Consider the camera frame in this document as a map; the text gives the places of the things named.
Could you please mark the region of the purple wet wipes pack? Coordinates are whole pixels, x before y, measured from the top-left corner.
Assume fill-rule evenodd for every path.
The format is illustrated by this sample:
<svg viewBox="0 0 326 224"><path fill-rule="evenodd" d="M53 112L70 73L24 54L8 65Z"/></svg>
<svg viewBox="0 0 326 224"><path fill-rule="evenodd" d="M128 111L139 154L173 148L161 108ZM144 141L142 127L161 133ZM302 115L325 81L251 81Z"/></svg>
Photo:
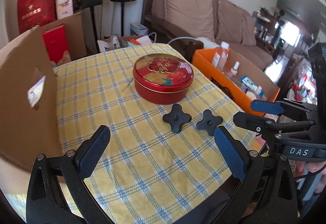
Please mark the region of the purple wet wipes pack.
<svg viewBox="0 0 326 224"><path fill-rule="evenodd" d="M42 97L45 79L46 79L46 76L43 76L27 92L28 102L32 108L34 108L36 106L36 104L40 101L40 99Z"/></svg>

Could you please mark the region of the blue white packet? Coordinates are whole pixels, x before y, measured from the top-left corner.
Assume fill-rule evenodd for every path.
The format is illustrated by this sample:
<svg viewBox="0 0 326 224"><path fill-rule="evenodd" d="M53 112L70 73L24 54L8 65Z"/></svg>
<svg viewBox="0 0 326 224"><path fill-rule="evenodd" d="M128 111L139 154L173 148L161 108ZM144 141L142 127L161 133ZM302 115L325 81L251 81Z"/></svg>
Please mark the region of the blue white packet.
<svg viewBox="0 0 326 224"><path fill-rule="evenodd" d="M249 78L247 75L244 75L240 78L240 81L252 91L256 91L258 86Z"/></svg>

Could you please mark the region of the orange cardboard box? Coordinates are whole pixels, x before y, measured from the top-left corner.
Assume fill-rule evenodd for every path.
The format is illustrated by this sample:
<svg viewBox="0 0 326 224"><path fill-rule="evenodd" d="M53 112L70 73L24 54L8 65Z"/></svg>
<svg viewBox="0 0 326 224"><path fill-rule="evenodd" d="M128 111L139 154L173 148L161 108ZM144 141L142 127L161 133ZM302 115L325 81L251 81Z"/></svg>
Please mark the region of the orange cardboard box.
<svg viewBox="0 0 326 224"><path fill-rule="evenodd" d="M218 48L197 49L193 55L192 65L211 80L212 83L217 85L244 112L263 116L264 113L251 110L250 103L253 99L247 95L249 89L244 88L244 84L240 81L240 78L247 75L257 86L260 86L264 93L260 96L260 99L268 102L274 102L276 100L280 88L256 65L233 50L229 50L224 69L222 71L218 70L212 65L212 60L217 50ZM230 77L228 76L228 72L236 61L240 62L237 75Z"/></svg>

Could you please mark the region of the black cross knob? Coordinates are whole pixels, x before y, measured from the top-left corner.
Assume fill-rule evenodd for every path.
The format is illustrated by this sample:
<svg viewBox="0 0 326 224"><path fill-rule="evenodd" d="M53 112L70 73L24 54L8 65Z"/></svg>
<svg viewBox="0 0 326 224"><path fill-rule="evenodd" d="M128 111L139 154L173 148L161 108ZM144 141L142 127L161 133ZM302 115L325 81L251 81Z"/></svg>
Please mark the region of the black cross knob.
<svg viewBox="0 0 326 224"><path fill-rule="evenodd" d="M180 104L173 104L170 113L164 114L162 120L170 124L171 131L178 134L182 131L183 124L189 123L192 117L184 113Z"/></svg>
<svg viewBox="0 0 326 224"><path fill-rule="evenodd" d="M205 130L209 136L214 136L216 128L223 123L221 116L215 116L207 109L203 112L203 119L196 124L197 130Z"/></svg>

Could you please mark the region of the small white pink bottle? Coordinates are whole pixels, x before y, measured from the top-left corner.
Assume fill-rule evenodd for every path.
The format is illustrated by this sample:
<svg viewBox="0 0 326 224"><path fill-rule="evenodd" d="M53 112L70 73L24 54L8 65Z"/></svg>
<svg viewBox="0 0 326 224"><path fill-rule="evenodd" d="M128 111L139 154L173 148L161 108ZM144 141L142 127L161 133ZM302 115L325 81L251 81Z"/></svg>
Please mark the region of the small white pink bottle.
<svg viewBox="0 0 326 224"><path fill-rule="evenodd" d="M236 61L234 66L229 70L228 76L233 77L237 75L240 62Z"/></svg>

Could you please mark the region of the brown cardboard box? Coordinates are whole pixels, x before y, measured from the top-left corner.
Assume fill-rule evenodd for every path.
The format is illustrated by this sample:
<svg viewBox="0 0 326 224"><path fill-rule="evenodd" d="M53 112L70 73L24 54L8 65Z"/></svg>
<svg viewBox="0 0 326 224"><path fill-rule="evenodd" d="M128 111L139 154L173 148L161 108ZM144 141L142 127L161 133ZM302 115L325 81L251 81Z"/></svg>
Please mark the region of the brown cardboard box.
<svg viewBox="0 0 326 224"><path fill-rule="evenodd" d="M32 108L27 92L46 76L40 101ZM61 155L56 117L57 80L35 26L1 49L1 157L31 171L36 156Z"/></svg>

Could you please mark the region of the yellow checkered tablecloth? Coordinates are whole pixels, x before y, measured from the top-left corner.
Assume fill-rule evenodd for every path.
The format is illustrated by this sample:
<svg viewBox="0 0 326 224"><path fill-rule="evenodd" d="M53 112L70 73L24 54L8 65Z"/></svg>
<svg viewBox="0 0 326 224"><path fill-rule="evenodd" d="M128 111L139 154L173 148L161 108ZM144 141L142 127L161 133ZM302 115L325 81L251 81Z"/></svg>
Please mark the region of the yellow checkered tablecloth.
<svg viewBox="0 0 326 224"><path fill-rule="evenodd" d="M254 140L233 123L240 108L198 69L180 101L192 120L172 132L162 120L171 105L151 103L135 89L135 62L158 53L179 56L167 44L138 45L53 68L61 155L101 125L109 127L110 142L85 185L115 223L174 223L230 177L214 138L196 128L205 110L221 116L245 147ZM20 217L26 216L30 174L1 158L1 189Z"/></svg>

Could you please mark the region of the clear bottle orange liquid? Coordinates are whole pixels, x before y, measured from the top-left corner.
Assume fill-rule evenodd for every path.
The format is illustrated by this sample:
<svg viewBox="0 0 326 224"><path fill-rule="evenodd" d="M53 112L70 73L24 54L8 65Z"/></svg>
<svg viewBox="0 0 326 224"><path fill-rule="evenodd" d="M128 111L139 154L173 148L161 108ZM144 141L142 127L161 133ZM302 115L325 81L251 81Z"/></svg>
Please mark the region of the clear bottle orange liquid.
<svg viewBox="0 0 326 224"><path fill-rule="evenodd" d="M227 42L221 42L220 47L215 52L212 65L218 70L222 71L229 55L229 44Z"/></svg>

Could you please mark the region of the red round tin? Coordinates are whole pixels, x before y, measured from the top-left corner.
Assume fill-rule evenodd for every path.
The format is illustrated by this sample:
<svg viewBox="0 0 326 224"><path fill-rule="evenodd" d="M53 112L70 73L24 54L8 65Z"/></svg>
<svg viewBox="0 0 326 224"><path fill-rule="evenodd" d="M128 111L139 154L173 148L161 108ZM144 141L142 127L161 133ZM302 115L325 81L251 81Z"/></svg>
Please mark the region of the red round tin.
<svg viewBox="0 0 326 224"><path fill-rule="evenodd" d="M194 78L191 65L170 54L149 54L139 58L133 68L135 89L155 104L174 104L187 94Z"/></svg>

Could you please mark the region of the floor box of clutter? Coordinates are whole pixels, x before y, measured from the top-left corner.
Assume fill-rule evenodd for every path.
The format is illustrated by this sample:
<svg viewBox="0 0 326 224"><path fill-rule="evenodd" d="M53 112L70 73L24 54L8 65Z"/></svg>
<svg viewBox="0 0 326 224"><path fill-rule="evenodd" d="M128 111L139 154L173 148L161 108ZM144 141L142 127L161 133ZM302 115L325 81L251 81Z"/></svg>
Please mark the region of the floor box of clutter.
<svg viewBox="0 0 326 224"><path fill-rule="evenodd" d="M137 45L153 44L154 42L148 36L127 36L120 37L112 35L105 40L98 40L97 44L101 53Z"/></svg>

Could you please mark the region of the red chocolate box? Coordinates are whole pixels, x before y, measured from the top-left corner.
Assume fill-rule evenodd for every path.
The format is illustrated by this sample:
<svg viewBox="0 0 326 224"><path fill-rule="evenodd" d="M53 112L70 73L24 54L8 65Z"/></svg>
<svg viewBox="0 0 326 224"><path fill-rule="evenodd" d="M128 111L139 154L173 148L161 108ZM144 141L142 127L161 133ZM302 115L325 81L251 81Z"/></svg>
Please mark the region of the red chocolate box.
<svg viewBox="0 0 326 224"><path fill-rule="evenodd" d="M53 67L71 62L64 24L45 31L43 40Z"/></svg>

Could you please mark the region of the grey small box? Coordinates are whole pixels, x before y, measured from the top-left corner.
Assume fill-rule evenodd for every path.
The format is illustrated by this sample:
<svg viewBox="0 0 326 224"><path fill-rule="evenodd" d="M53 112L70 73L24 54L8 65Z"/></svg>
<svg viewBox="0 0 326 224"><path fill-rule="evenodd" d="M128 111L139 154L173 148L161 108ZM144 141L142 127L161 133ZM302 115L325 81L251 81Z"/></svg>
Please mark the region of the grey small box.
<svg viewBox="0 0 326 224"><path fill-rule="evenodd" d="M149 29L141 23L130 23L131 36L147 36Z"/></svg>

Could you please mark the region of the brown sofa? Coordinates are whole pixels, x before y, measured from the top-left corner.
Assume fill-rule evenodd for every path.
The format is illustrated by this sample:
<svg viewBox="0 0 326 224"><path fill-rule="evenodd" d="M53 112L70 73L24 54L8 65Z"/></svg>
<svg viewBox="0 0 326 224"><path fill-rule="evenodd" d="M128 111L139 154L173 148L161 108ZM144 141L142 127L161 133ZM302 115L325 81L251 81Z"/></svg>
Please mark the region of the brown sofa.
<svg viewBox="0 0 326 224"><path fill-rule="evenodd" d="M141 23L157 34L158 43L174 40L172 47L188 61L203 47L197 37L227 42L261 70L273 61L256 43L256 20L228 0L144 0Z"/></svg>

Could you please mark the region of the red gift bag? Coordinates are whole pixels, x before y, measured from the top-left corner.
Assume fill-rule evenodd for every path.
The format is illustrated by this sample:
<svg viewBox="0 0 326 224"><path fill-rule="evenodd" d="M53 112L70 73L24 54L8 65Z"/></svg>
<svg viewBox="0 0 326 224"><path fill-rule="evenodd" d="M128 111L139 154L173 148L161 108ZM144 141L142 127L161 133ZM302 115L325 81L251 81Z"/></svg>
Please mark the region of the red gift bag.
<svg viewBox="0 0 326 224"><path fill-rule="evenodd" d="M55 0L18 0L17 17L19 33L33 28L44 26L56 21Z"/></svg>

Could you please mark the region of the pink tissue pack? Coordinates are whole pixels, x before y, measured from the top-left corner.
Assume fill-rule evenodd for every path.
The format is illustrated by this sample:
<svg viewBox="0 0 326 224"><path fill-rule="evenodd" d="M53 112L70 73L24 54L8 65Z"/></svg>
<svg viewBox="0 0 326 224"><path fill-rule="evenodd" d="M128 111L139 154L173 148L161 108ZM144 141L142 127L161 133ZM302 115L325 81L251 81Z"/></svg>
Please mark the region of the pink tissue pack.
<svg viewBox="0 0 326 224"><path fill-rule="evenodd" d="M56 14L59 20L73 15L73 0L56 0Z"/></svg>

